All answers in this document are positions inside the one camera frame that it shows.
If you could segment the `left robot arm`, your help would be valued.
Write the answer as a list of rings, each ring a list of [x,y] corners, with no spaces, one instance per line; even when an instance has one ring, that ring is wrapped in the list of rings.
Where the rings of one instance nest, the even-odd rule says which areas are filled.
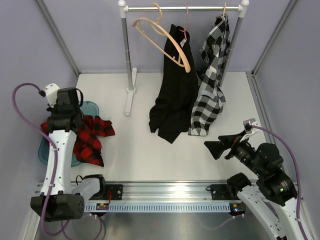
[[[44,94],[51,112],[47,134],[49,155],[40,195],[31,198],[30,207],[43,222],[77,220],[84,214],[85,203],[92,197],[103,199],[108,188],[101,174],[87,175],[79,185],[71,186],[73,148],[83,120],[82,92],[51,83],[44,88]]]

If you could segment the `red black plaid shirt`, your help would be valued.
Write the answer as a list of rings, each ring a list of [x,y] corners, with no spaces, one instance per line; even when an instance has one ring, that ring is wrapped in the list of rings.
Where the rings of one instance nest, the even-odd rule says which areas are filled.
[[[99,116],[92,117],[90,115],[82,116],[78,114],[53,114],[46,122],[41,124],[44,136],[47,138],[48,145],[53,147],[53,155],[57,158],[56,162],[62,163],[67,158],[63,157],[59,151],[63,142],[53,143],[53,133],[61,131],[62,133],[70,133],[75,142],[71,144],[70,156],[75,154],[79,162],[104,166],[102,157],[102,144],[98,137],[114,136],[115,131],[110,120],[103,120]]]

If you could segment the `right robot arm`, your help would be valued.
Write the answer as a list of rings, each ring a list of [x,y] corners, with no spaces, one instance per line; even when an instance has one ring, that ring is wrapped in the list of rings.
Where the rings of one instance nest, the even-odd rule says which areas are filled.
[[[311,240],[312,232],[301,214],[301,187],[294,183],[282,170],[283,158],[277,146],[262,143],[254,149],[248,142],[256,131],[268,132],[260,126],[251,126],[248,130],[235,135],[222,135],[217,141],[205,141],[215,160],[229,150],[226,160],[236,158],[256,176],[256,185],[260,193],[273,207],[261,199],[251,181],[242,172],[226,181],[226,193],[230,198],[241,200],[264,227],[273,240]]]

